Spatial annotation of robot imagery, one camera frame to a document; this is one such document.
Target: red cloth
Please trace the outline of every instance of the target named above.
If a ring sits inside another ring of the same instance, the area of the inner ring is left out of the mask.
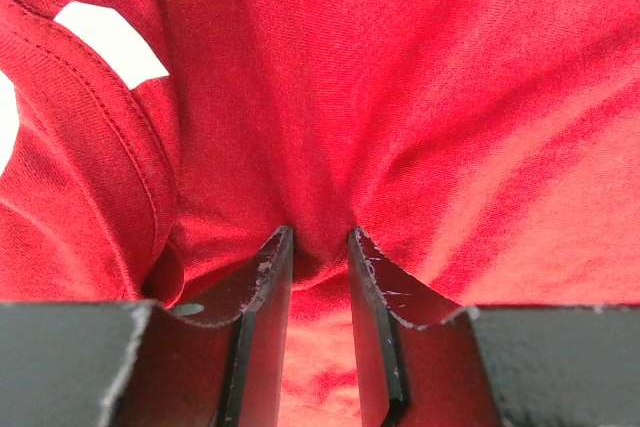
[[[116,9],[129,91],[51,19]],[[187,299],[297,240],[281,425],[358,425],[362,225],[462,303],[640,299],[640,0],[0,0],[0,298]]]

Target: white surface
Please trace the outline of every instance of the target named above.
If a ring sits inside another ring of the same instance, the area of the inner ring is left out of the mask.
[[[149,44],[114,9],[71,2],[53,20],[95,50],[129,89],[169,75]]]
[[[11,158],[19,124],[16,91],[13,83],[0,71],[0,174]]]

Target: white patch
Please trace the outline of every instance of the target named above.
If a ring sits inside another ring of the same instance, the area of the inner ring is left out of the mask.
[[[95,50],[129,89],[169,75],[149,44],[114,9],[71,2],[53,20]]]
[[[11,159],[18,136],[18,106],[13,82],[0,72],[0,174]]]

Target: seam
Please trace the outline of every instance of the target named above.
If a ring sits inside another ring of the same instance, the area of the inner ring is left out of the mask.
[[[164,150],[164,147],[162,146],[160,140],[158,139],[156,132],[149,125],[148,117],[146,115],[144,115],[140,111],[141,109],[137,105],[137,102],[132,98],[131,93],[128,90],[123,88],[121,79],[119,79],[111,69],[105,68],[105,66],[103,66],[102,63],[96,58],[95,54],[93,52],[91,52],[83,43],[79,42],[78,39],[76,39],[75,37],[69,35],[69,33],[64,31],[60,26],[56,25],[55,23],[52,23],[51,20],[43,18],[41,13],[39,13],[37,10],[33,9],[32,7],[30,7],[24,1],[22,1],[22,0],[13,0],[13,1],[16,2],[18,5],[20,5],[21,7],[23,7],[25,10],[29,11],[31,14],[33,14],[34,15],[34,17],[33,17],[34,20],[36,20],[38,23],[42,24],[45,28],[55,30],[56,32],[62,34],[67,40],[71,41],[74,45],[80,47],[80,49],[82,50],[82,53],[84,54],[85,58],[89,59],[94,65],[96,65],[99,68],[99,70],[101,72],[105,73],[110,78],[110,80],[112,82],[114,82],[114,84],[118,88],[118,90],[120,90],[120,92],[124,95],[124,97],[126,99],[126,103],[127,103],[127,105],[129,105],[131,107],[131,110],[133,111],[134,115],[136,115],[138,117],[138,119],[141,120],[142,123],[145,125],[147,133],[151,135],[156,148],[158,149],[158,151],[161,154],[162,162],[164,164],[164,167],[171,173],[172,182],[175,182],[175,175],[173,175],[173,170],[172,170],[171,165],[170,165],[170,163],[168,161],[167,154],[166,154],[166,151]],[[17,9],[17,7],[15,5],[8,4],[8,6],[9,6],[9,8]],[[23,17],[27,17],[27,14],[25,12],[22,12],[22,11],[18,10],[18,13]],[[156,246],[156,244],[158,242],[158,234],[159,234],[159,232],[158,232],[158,230],[159,230],[158,212],[157,212],[157,208],[156,208],[155,202],[153,201],[153,196],[151,194],[151,189],[149,187],[149,181],[147,180],[149,175],[145,172],[146,169],[142,168],[142,166],[144,164],[139,161],[139,159],[138,159],[138,157],[137,157],[137,155],[135,153],[135,150],[131,147],[129,141],[127,140],[126,135],[124,135],[124,133],[122,132],[122,130],[120,129],[118,124],[115,122],[115,120],[113,119],[113,117],[109,113],[106,105],[101,100],[100,96],[97,94],[95,89],[92,87],[91,82],[89,82],[88,79],[86,79],[82,74],[80,74],[75,67],[73,67],[65,59],[63,59],[63,58],[59,57],[58,55],[56,55],[54,52],[48,50],[47,48],[45,48],[42,45],[39,45],[39,44],[36,44],[36,43],[30,41],[29,39],[27,39],[26,37],[24,37],[20,33],[16,32],[15,30],[11,30],[11,33],[16,35],[20,39],[22,39],[24,42],[26,42],[26,43],[28,43],[30,45],[33,45],[37,49],[45,52],[47,55],[55,58],[56,60],[58,60],[59,62],[64,64],[68,70],[73,72],[75,74],[75,76],[81,80],[81,83],[83,84],[83,87],[92,95],[92,97],[94,98],[96,104],[100,107],[101,112],[107,118],[107,123],[109,124],[109,127],[111,127],[111,129],[114,131],[114,133],[116,133],[116,135],[118,137],[118,140],[122,144],[123,148],[125,149],[125,152],[127,153],[127,156],[131,160],[136,172],[138,173],[138,177],[140,178],[140,181],[142,182],[142,184],[144,186],[145,193],[147,194],[147,198],[148,198],[149,203],[151,205],[151,210],[152,210],[153,219],[154,219],[154,232],[153,232],[153,245],[151,245],[151,247],[150,247],[149,254],[147,255],[147,260],[148,261],[152,260],[151,259],[151,255],[153,254],[153,251],[155,250],[155,246]]]

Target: red fabric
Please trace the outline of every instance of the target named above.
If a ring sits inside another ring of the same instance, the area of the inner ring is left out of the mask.
[[[640,300],[640,0],[0,0],[0,298],[187,299],[297,240],[281,425],[358,425],[347,232],[462,303]]]

